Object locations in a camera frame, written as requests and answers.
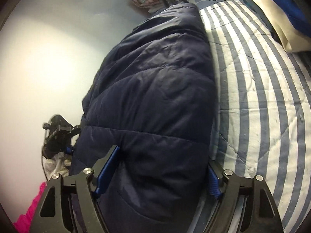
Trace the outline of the pink left sleeve forearm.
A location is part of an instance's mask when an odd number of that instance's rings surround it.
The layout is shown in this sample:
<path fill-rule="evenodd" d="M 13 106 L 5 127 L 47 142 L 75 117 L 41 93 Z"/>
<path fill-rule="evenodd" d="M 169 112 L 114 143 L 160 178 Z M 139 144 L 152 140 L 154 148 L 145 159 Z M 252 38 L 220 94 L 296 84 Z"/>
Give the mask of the pink left sleeve forearm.
<path fill-rule="evenodd" d="M 39 188 L 39 193 L 33 199 L 30 207 L 28 208 L 26 214 L 20 215 L 17 221 L 13 224 L 17 232 L 19 233 L 29 233 L 31 222 L 33 220 L 35 210 L 38 206 L 39 200 L 43 195 L 44 189 L 46 187 L 46 182 L 41 183 Z"/>

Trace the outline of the left hand grey glove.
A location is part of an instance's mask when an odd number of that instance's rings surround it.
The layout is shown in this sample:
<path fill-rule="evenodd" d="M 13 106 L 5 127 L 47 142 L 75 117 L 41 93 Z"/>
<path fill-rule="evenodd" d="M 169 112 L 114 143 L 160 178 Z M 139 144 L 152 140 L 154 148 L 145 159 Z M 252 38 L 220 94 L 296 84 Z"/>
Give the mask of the left hand grey glove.
<path fill-rule="evenodd" d="M 51 159 L 42 157 L 43 169 L 46 175 L 47 181 L 52 178 L 54 174 L 61 174 L 63 177 L 69 176 L 69 170 L 71 167 L 72 156 L 60 152 L 53 156 Z"/>

